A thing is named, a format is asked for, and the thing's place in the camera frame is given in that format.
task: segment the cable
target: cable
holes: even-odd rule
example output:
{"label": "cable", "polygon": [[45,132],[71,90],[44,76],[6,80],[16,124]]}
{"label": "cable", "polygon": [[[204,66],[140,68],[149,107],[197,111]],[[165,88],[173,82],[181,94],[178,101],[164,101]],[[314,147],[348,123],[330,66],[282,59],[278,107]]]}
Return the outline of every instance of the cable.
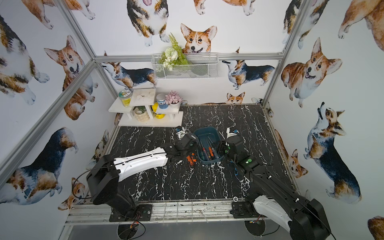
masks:
{"label": "cable", "polygon": [[277,232],[277,230],[279,230],[279,228],[280,228],[280,225],[277,227],[277,229],[275,231],[267,233],[267,234],[263,234],[263,235],[261,235],[261,237],[273,234],[273,233]]}

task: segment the gray floor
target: gray floor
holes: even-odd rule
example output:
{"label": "gray floor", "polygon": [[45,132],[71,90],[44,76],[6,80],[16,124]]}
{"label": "gray floor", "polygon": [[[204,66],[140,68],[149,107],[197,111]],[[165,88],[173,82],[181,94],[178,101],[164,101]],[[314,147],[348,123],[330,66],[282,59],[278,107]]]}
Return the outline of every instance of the gray floor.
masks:
{"label": "gray floor", "polygon": [[[138,240],[292,240],[282,227],[271,235],[257,237],[250,234],[243,221],[194,222],[194,223],[144,223],[146,232]],[[68,240],[120,240],[117,225],[77,225],[74,226]],[[264,234],[273,232],[278,225],[272,220],[266,221]],[[134,237],[143,231],[140,226]]]}

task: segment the white wire basket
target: white wire basket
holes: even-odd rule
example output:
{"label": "white wire basket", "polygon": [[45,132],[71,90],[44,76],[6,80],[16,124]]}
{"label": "white wire basket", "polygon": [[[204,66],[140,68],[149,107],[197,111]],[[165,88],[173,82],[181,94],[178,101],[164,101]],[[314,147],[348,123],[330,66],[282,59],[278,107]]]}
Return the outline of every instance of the white wire basket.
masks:
{"label": "white wire basket", "polygon": [[185,54],[191,65],[175,65],[170,71],[159,63],[161,53],[152,55],[152,67],[157,79],[217,78],[218,53]]}

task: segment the marble pattern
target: marble pattern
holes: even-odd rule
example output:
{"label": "marble pattern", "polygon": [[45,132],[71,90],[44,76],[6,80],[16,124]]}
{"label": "marble pattern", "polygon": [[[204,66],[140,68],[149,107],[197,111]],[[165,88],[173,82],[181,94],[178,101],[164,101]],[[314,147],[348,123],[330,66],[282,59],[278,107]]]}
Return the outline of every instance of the marble pattern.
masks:
{"label": "marble pattern", "polygon": [[[259,105],[182,106],[183,126],[190,132],[213,126],[226,137],[227,127],[237,129],[247,151],[259,158],[282,182],[292,187],[278,148]],[[176,138],[175,129],[167,127],[121,127],[111,155],[125,157],[154,149]],[[258,187],[240,173],[235,175],[228,161],[190,168],[186,159],[171,159],[164,167],[149,169],[120,184],[124,191],[140,201],[182,199],[226,199],[245,197]]]}

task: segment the potted plant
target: potted plant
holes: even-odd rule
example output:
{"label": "potted plant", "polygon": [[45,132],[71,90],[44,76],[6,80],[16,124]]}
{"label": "potted plant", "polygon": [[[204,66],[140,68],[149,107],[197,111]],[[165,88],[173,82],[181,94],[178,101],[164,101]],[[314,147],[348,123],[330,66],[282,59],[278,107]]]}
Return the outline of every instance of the potted plant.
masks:
{"label": "potted plant", "polygon": [[182,100],[183,99],[176,91],[171,91],[166,95],[166,104],[174,109],[179,109]]}
{"label": "potted plant", "polygon": [[147,109],[145,108],[145,106],[135,107],[134,113],[135,113],[135,117],[140,122],[145,122],[145,121],[149,120],[149,115],[148,115],[148,112],[147,112]]}

